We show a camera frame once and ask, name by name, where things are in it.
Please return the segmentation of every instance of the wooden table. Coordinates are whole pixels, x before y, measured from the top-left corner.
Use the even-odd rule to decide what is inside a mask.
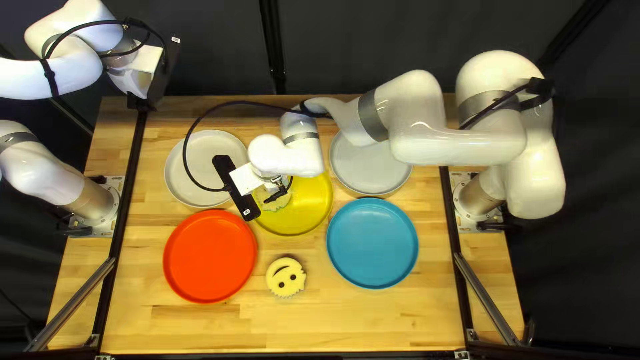
[[[349,100],[355,95],[338,96]],[[364,290],[332,267],[324,236],[329,220],[311,233],[284,238],[250,223],[259,257],[244,288],[218,304],[181,299],[164,279],[164,245],[175,228],[200,211],[175,200],[167,190],[164,162],[192,121],[215,104],[250,99],[291,107],[310,96],[167,97],[149,115],[138,176],[124,235],[102,351],[110,354],[197,352],[328,352],[452,350],[464,347],[449,237],[437,167],[414,167],[407,183],[387,198],[413,221],[419,235],[418,262],[411,274],[386,290]],[[445,96],[447,115],[457,126],[454,98]],[[255,117],[255,109],[228,110],[199,129],[220,129],[245,145],[261,133],[279,136],[277,117]],[[125,173],[136,112],[123,97],[105,97],[100,108],[86,175]],[[330,120],[318,128],[327,171],[328,149],[338,131]],[[332,216],[354,200],[331,173]],[[222,206],[237,214],[232,202]],[[462,234],[463,253],[514,331],[524,328],[503,234]],[[105,260],[110,240],[69,239],[49,318]],[[305,291],[276,299],[264,272],[282,254],[301,259]],[[484,340],[498,340],[489,318],[470,290],[474,327]],[[99,290],[51,341],[50,348],[78,346],[91,332]]]

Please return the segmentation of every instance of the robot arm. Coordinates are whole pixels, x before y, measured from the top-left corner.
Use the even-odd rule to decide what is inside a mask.
[[[24,125],[0,120],[0,171],[18,191],[61,206],[88,223],[107,218],[118,201],[56,158]]]
[[[63,8],[31,25],[24,40],[38,57],[66,30],[98,20],[115,20],[99,0],[69,0]],[[48,64],[55,73],[60,95],[85,88],[100,78],[103,63],[122,92],[146,99],[162,49],[144,45],[135,53],[101,59],[109,51],[128,51],[139,42],[131,40],[120,25],[104,24],[80,29],[64,38],[55,48]],[[0,97],[44,99],[51,97],[49,82],[40,61],[0,58]]]
[[[456,80],[461,122],[533,77],[543,78],[533,63],[518,54],[489,51],[473,57]],[[531,97],[518,95],[521,101]],[[512,98],[472,129],[449,129],[440,85],[430,73],[414,70],[347,103],[322,97],[304,104],[310,111],[330,113],[355,146],[388,140],[399,161],[411,165],[490,166],[474,180],[473,187],[467,187],[476,193],[465,190],[467,201],[460,202],[465,211],[484,215],[506,200],[514,216],[541,218],[563,205],[566,185],[551,133],[551,101],[520,112],[519,101]],[[290,136],[289,125],[295,122],[307,124],[299,128],[299,133],[317,133],[311,118],[286,114],[281,119],[283,139]],[[314,147],[300,149],[293,146],[294,142],[283,144],[275,136],[259,136],[249,146],[251,163],[246,166],[265,176],[318,175],[324,170],[323,161],[318,156],[317,140],[308,140],[313,141],[318,148],[314,143]],[[234,177],[232,172],[232,178],[236,184],[247,183],[249,174],[245,168],[243,176]],[[244,193],[259,185],[247,186]]]

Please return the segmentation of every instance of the blue plate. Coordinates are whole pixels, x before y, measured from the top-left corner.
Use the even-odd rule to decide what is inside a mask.
[[[373,197],[343,206],[326,232],[326,248],[335,269],[367,289],[401,282],[415,265],[418,247],[409,217],[390,202]]]

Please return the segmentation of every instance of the yellow plate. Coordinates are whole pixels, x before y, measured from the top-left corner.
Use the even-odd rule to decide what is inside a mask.
[[[294,176],[291,200],[278,211],[262,211],[255,219],[263,228],[278,235],[300,235],[315,229],[326,219],[333,204],[329,174],[316,177]]]

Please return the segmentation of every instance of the dark background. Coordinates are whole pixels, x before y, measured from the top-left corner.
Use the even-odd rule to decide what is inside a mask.
[[[136,17],[182,39],[168,95],[273,93],[258,0],[104,2],[119,19]],[[634,329],[640,245],[633,225],[640,199],[633,186],[640,154],[633,131],[640,113],[634,86],[640,3],[610,1],[584,31],[557,42],[580,11],[598,3],[604,2],[280,0],[285,91],[363,93],[408,70],[426,69],[452,92],[459,68],[477,53],[506,49],[543,58],[545,75],[556,80],[556,137],[567,194],[558,214],[521,221],[526,231],[508,234],[523,310],[538,324],[539,343],[640,347]],[[63,4],[8,3],[0,14],[0,44],[18,58],[34,59],[24,30]],[[104,94],[117,94],[106,79],[63,100],[94,124]],[[83,167],[90,136],[50,102],[0,100],[0,118],[23,122],[63,161]],[[48,312],[64,248],[64,238],[52,235],[56,225],[47,208],[1,183],[0,288],[39,320]],[[23,323],[0,299],[0,327]]]

